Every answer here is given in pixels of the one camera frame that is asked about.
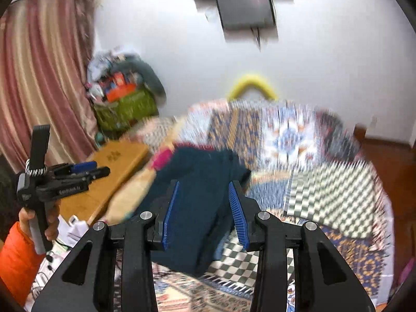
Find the orange box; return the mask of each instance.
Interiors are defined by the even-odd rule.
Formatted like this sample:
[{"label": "orange box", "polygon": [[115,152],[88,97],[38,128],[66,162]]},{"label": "orange box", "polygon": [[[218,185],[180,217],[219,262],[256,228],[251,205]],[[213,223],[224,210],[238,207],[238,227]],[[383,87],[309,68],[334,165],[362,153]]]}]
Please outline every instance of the orange box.
[{"label": "orange box", "polygon": [[136,90],[136,85],[133,83],[125,84],[124,86],[119,86],[118,88],[111,89],[107,93],[107,99],[109,102],[117,101],[122,97],[132,93]]},{"label": "orange box", "polygon": [[124,79],[124,75],[122,73],[114,73],[113,81],[118,87],[126,84],[126,80]]}]

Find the orange jacket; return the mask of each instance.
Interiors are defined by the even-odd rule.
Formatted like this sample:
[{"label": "orange jacket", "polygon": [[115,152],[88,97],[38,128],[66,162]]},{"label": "orange jacket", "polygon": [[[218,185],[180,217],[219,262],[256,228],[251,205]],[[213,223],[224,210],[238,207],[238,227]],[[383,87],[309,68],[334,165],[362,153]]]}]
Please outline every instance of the orange jacket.
[{"label": "orange jacket", "polygon": [[32,240],[20,230],[19,222],[9,231],[0,250],[0,278],[14,299],[23,306],[45,255],[37,255]]}]

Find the wooden table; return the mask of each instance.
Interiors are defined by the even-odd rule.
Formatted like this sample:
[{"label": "wooden table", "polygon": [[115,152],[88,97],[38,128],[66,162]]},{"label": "wooden table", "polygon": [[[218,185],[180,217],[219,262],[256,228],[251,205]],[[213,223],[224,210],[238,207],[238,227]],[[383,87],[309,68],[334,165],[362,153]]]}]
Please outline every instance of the wooden table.
[{"label": "wooden table", "polygon": [[89,191],[62,199],[61,215],[68,221],[72,215],[94,224],[105,213],[108,203],[120,186],[144,163],[148,155],[145,144],[110,141],[88,160],[98,167],[108,166],[109,176],[93,181]]}]

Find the yellow strap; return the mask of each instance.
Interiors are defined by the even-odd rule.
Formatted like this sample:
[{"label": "yellow strap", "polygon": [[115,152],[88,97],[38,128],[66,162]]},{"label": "yellow strap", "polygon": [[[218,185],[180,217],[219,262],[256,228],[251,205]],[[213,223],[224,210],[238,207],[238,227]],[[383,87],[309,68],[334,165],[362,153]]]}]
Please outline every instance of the yellow strap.
[{"label": "yellow strap", "polygon": [[234,85],[228,100],[239,98],[248,88],[254,87],[259,90],[266,99],[278,100],[276,93],[269,86],[269,84],[259,75],[247,74],[238,80]]}]

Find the checkered blanket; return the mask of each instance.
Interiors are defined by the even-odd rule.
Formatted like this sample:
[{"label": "checkered blanket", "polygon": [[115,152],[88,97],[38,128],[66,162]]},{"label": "checkered blanket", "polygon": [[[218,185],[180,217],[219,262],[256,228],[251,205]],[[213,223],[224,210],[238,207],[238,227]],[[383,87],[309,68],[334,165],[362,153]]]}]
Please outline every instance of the checkered blanket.
[{"label": "checkered blanket", "polygon": [[[286,249],[288,257],[288,280],[293,273],[294,261],[293,250]],[[230,241],[225,245],[221,260],[211,263],[204,275],[207,279],[217,279],[224,286],[231,283],[238,283],[242,288],[246,287],[247,292],[254,290],[254,283],[257,275],[257,264],[259,252],[246,252],[238,243],[236,231],[232,231]]]},{"label": "checkered blanket", "polygon": [[312,220],[344,236],[372,233],[375,191],[368,164],[331,163],[311,171],[293,171],[284,214]]}]

